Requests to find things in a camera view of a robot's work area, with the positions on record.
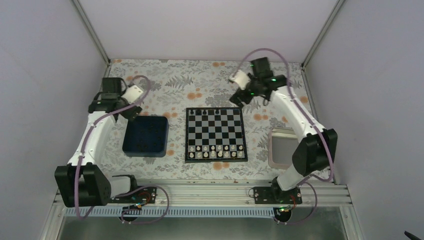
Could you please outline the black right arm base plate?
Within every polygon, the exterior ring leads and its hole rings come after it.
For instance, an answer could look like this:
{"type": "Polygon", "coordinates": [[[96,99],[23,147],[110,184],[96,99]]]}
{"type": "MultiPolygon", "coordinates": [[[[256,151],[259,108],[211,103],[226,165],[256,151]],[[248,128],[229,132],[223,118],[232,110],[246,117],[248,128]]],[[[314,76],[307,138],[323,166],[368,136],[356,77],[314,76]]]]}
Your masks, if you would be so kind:
{"type": "Polygon", "coordinates": [[[252,189],[255,204],[292,205],[303,203],[302,194],[298,187],[288,191],[282,191],[271,186],[256,186],[252,189]]]}

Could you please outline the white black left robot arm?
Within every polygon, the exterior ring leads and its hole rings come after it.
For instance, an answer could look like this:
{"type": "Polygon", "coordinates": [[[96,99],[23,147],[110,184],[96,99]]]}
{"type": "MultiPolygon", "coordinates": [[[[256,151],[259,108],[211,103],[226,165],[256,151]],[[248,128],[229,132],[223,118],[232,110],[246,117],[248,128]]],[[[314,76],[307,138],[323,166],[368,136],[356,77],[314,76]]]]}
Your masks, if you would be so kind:
{"type": "Polygon", "coordinates": [[[102,89],[88,106],[84,135],[66,165],[58,166],[54,177],[63,203],[75,206],[105,206],[120,196],[131,203],[139,197],[139,188],[132,175],[107,177],[100,169],[110,133],[118,118],[133,121],[141,112],[144,90],[120,77],[102,79],[102,89]]]}

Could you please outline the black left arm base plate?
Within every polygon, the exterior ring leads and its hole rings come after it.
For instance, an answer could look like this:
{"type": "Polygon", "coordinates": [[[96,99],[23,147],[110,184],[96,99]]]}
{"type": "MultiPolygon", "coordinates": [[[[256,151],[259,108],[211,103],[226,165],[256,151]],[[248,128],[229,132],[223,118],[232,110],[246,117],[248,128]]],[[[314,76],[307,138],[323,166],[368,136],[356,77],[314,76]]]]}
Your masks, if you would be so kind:
{"type": "Polygon", "coordinates": [[[144,187],[141,190],[128,196],[121,196],[112,198],[109,203],[113,204],[154,204],[156,201],[157,188],[156,187],[144,187]]]}

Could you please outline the dark blue plastic tray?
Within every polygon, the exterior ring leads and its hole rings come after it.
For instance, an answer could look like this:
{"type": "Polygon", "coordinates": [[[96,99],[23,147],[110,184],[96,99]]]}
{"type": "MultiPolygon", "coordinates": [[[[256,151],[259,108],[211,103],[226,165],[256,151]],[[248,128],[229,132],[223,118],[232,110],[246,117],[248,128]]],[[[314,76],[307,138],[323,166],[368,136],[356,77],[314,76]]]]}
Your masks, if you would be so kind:
{"type": "Polygon", "coordinates": [[[166,155],[169,121],[165,116],[141,115],[127,123],[122,151],[128,157],[166,155]]]}

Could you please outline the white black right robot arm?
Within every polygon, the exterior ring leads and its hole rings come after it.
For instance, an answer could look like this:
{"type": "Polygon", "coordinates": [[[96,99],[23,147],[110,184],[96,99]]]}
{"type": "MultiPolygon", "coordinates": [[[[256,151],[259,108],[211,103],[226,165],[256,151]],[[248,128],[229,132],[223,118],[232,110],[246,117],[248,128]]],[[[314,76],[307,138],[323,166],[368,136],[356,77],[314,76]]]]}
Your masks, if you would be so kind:
{"type": "Polygon", "coordinates": [[[274,74],[267,57],[252,60],[250,67],[251,73],[237,69],[229,78],[238,85],[230,102],[243,107],[254,97],[262,97],[280,107],[298,140],[292,164],[271,182],[271,198],[282,204],[289,199],[291,190],[310,178],[327,182],[333,179],[338,134],[324,127],[307,111],[295,95],[289,75],[274,74]]]}

